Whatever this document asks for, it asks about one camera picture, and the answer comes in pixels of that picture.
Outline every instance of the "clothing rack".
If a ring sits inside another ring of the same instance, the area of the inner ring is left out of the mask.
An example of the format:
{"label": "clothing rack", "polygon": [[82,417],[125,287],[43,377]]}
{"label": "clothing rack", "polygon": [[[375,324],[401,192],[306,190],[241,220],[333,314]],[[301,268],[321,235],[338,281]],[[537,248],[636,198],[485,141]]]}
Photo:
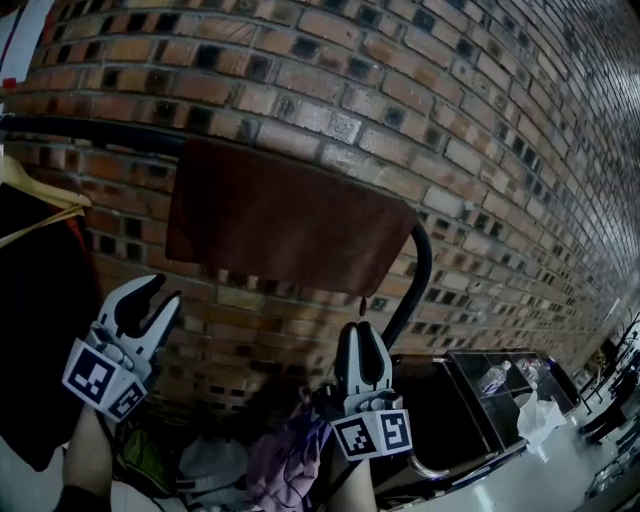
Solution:
{"label": "clothing rack", "polygon": [[[191,135],[93,119],[79,119],[61,116],[15,116],[0,117],[0,140],[3,132],[34,133],[56,135],[73,139],[90,140],[94,145],[127,147],[146,153],[156,153],[180,158],[185,142]],[[411,286],[393,313],[389,324],[382,333],[382,340],[390,349],[407,325],[413,311],[422,297],[431,276],[432,253],[429,238],[419,222],[413,227],[411,237],[416,244],[417,265]]]}

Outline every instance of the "purple cloth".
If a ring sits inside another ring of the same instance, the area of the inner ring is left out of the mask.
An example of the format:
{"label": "purple cloth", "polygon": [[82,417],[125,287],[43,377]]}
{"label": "purple cloth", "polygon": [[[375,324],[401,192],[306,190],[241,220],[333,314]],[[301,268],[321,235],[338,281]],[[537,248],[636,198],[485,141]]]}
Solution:
{"label": "purple cloth", "polygon": [[251,451],[247,471],[247,487],[255,505],[265,512],[302,511],[330,434],[325,421],[312,421],[305,400],[279,432],[262,436]]}

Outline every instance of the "black curved pipe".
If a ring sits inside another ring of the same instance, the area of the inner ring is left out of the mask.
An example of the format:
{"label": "black curved pipe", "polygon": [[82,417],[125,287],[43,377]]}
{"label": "black curved pipe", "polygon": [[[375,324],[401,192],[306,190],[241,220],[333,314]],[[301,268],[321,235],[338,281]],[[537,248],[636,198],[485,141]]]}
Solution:
{"label": "black curved pipe", "polygon": [[382,333],[382,341],[384,341],[385,347],[389,350],[398,336],[402,333],[405,325],[409,321],[411,314],[416,309],[424,290],[429,284],[429,278],[431,277],[431,264],[433,256],[431,254],[431,244],[429,243],[429,237],[422,224],[417,223],[411,230],[411,238],[416,244],[418,252],[418,264],[416,266],[416,273],[413,276],[411,286],[406,295],[402,297],[398,309],[389,320],[389,324]]}

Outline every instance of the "hanging clothes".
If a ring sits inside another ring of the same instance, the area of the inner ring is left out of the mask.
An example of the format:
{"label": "hanging clothes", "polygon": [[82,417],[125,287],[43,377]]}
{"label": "hanging clothes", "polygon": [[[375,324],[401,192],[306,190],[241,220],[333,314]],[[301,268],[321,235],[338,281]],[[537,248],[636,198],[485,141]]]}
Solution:
{"label": "hanging clothes", "polygon": [[[0,239],[55,213],[0,186]],[[73,433],[82,402],[62,386],[62,373],[100,306],[78,222],[40,227],[0,248],[0,435],[36,471]]]}
{"label": "hanging clothes", "polygon": [[217,141],[189,140],[171,198],[167,258],[369,297],[417,213],[344,176]]}

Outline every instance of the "brown towel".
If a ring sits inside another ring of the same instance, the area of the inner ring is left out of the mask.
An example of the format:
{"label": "brown towel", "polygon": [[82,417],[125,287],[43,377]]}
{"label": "brown towel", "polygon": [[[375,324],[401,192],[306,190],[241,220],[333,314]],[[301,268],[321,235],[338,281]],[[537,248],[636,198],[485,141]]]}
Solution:
{"label": "brown towel", "polygon": [[279,155],[191,140],[167,258],[371,296],[417,222],[403,201]]}

